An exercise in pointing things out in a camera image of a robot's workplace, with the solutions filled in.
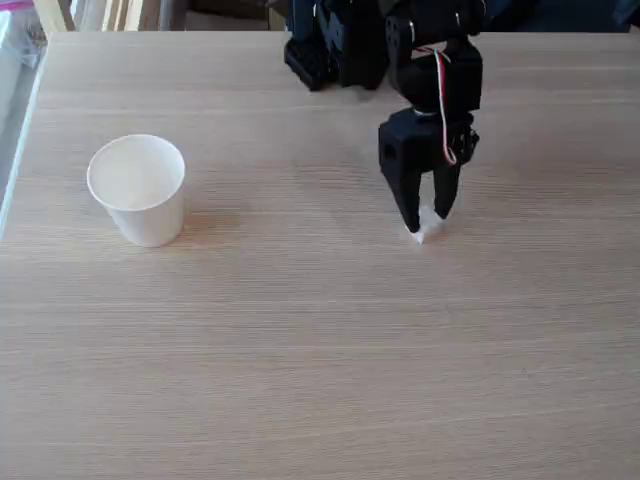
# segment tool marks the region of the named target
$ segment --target robotic arm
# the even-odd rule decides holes
[[[384,18],[375,0],[290,0],[293,32],[285,63],[307,87],[329,83],[375,90],[389,61]]]
[[[471,111],[480,108],[482,56],[476,35],[484,0],[380,0],[386,14],[390,80],[411,107],[379,129],[380,167],[407,229],[422,243],[447,218],[461,167],[479,141]],[[425,44],[446,41],[440,52]],[[420,208],[423,173],[433,171],[434,211]]]
[[[469,41],[486,0],[291,0],[285,62],[311,90],[330,82],[375,89],[387,68],[410,108],[379,128],[379,161],[407,229],[419,242],[455,202],[462,165],[479,141],[482,57]],[[441,52],[426,45],[446,42]],[[433,171],[434,211],[420,208]]]

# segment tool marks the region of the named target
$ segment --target white object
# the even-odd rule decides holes
[[[159,247],[182,230],[184,159],[170,142],[128,135],[102,147],[87,170],[89,190],[122,234],[143,247]]]
[[[429,207],[420,207],[420,230],[411,233],[416,242],[422,245],[425,240],[442,231],[444,220]]]

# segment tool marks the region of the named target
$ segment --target table surface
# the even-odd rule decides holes
[[[402,100],[311,94],[283,42],[54,38],[0,248],[0,476],[639,478],[640,37],[482,36],[424,246],[378,169]],[[85,186],[134,132],[187,160],[166,248]]]

